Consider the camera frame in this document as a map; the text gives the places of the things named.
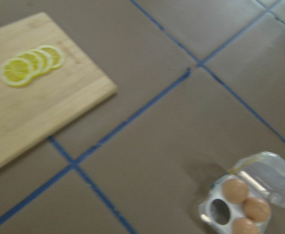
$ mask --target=brown egg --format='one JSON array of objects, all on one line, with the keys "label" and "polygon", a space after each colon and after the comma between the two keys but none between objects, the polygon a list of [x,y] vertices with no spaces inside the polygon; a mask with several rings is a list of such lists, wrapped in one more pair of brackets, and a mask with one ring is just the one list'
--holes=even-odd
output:
[{"label": "brown egg", "polygon": [[248,218],[236,218],[231,226],[232,234],[259,234],[255,223]]},{"label": "brown egg", "polygon": [[227,201],[238,204],[248,197],[249,187],[241,179],[229,179],[223,184],[223,195]]},{"label": "brown egg", "polygon": [[260,197],[248,197],[243,204],[245,216],[254,222],[264,222],[271,215],[271,208],[267,201]]}]

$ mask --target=floor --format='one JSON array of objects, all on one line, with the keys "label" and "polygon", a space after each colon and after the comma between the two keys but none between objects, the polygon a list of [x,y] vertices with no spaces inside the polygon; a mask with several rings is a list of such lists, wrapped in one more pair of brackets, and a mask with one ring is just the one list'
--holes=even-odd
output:
[{"label": "floor", "polygon": [[40,11],[119,92],[0,170],[0,234],[214,234],[210,185],[285,159],[285,0],[0,0],[0,26]]}]

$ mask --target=egg carton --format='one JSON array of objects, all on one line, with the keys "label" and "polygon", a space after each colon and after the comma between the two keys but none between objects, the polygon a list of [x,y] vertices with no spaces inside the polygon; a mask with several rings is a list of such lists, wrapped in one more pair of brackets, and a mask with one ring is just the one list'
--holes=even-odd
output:
[{"label": "egg carton", "polygon": [[[285,207],[285,161],[279,155],[270,152],[243,158],[230,173],[215,181],[206,200],[199,205],[201,220],[219,234],[232,234],[234,220],[246,218],[242,203],[228,202],[222,192],[223,184],[234,178],[247,183],[249,197],[260,197],[271,204]],[[265,222],[255,223],[260,234],[265,232],[271,216]]]}]

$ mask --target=lemon slice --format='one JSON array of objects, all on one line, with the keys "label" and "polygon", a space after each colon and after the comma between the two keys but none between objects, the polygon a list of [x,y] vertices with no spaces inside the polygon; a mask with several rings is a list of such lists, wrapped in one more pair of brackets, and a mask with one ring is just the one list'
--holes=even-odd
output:
[{"label": "lemon slice", "polygon": [[0,68],[0,77],[10,86],[24,86],[32,80],[33,72],[33,65],[27,59],[11,58]]},{"label": "lemon slice", "polygon": [[41,73],[43,68],[43,58],[40,55],[31,51],[25,51],[16,55],[16,57],[24,58],[32,64],[34,69],[33,77]]},{"label": "lemon slice", "polygon": [[50,54],[38,49],[30,50],[30,52],[33,52],[42,58],[42,69],[39,75],[49,72],[53,66],[53,58],[50,56]]},{"label": "lemon slice", "polygon": [[43,50],[51,55],[53,58],[52,69],[59,68],[64,63],[64,54],[61,49],[53,45],[42,45],[38,48],[39,50]]}]

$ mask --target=open egg carton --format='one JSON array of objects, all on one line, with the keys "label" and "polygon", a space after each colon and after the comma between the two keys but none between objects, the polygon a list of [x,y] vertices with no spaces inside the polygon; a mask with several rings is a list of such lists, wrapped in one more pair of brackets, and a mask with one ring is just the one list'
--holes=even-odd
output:
[{"label": "open egg carton", "polygon": [[[247,185],[245,198],[238,202],[228,201],[228,195],[241,193],[239,187],[236,190],[229,187],[229,192],[224,190],[226,184],[234,180]],[[250,198],[267,203],[265,221],[256,222],[245,214],[245,202]],[[285,207],[285,161],[276,154],[262,152],[241,159],[228,174],[216,180],[207,199],[199,206],[199,215],[219,234],[264,234],[272,215],[268,203]],[[261,212],[256,208],[249,209],[255,216]],[[235,223],[240,218],[252,222],[256,228],[248,229],[248,225]]]}]

